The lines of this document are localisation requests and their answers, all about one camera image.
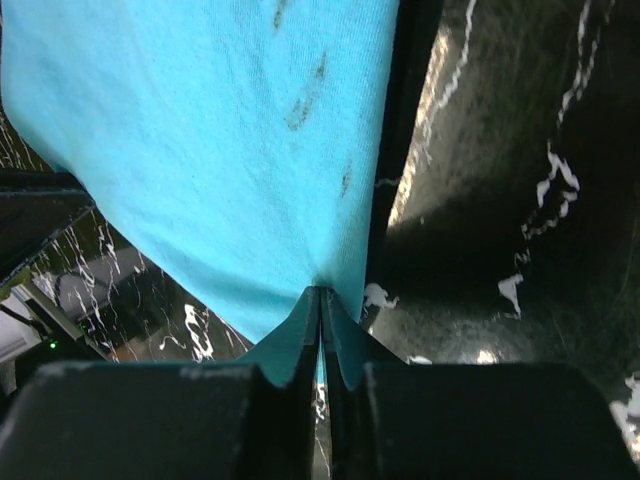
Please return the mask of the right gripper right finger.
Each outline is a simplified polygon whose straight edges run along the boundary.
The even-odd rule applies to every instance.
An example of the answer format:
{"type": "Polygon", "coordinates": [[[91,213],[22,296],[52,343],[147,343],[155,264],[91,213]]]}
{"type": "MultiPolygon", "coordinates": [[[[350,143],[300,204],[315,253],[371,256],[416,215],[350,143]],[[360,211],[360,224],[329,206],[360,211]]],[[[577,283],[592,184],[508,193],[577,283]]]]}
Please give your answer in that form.
{"type": "Polygon", "coordinates": [[[320,322],[332,440],[333,479],[378,479],[365,367],[400,359],[354,321],[339,295],[320,290],[320,322]]]}

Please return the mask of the cyan t shirt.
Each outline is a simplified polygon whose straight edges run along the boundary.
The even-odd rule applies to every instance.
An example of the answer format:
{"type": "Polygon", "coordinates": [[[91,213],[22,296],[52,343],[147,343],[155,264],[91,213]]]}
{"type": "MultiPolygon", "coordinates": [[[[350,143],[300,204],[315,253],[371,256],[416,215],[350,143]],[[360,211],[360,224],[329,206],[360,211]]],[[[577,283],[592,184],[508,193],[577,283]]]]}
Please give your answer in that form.
{"type": "Polygon", "coordinates": [[[395,1],[5,1],[1,96],[147,258],[257,342],[358,319],[395,1]]]}

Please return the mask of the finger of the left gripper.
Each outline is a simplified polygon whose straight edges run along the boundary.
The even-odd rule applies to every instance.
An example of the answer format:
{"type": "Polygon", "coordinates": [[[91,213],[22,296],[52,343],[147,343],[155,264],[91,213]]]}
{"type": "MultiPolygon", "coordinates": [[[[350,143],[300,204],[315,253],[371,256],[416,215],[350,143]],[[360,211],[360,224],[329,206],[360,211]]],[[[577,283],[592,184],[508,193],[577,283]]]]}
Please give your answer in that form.
{"type": "Polygon", "coordinates": [[[70,174],[1,171],[1,285],[94,207],[70,174]]]}

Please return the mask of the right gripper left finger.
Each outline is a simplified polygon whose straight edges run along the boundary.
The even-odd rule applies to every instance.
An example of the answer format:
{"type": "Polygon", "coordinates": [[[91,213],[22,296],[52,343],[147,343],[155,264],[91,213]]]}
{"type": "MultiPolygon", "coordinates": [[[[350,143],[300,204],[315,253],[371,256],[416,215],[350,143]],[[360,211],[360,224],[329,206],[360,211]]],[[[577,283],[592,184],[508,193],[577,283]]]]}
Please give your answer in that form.
{"type": "Polygon", "coordinates": [[[252,368],[239,479],[311,477],[319,337],[320,289],[308,287],[287,318],[239,359],[252,368]]]}

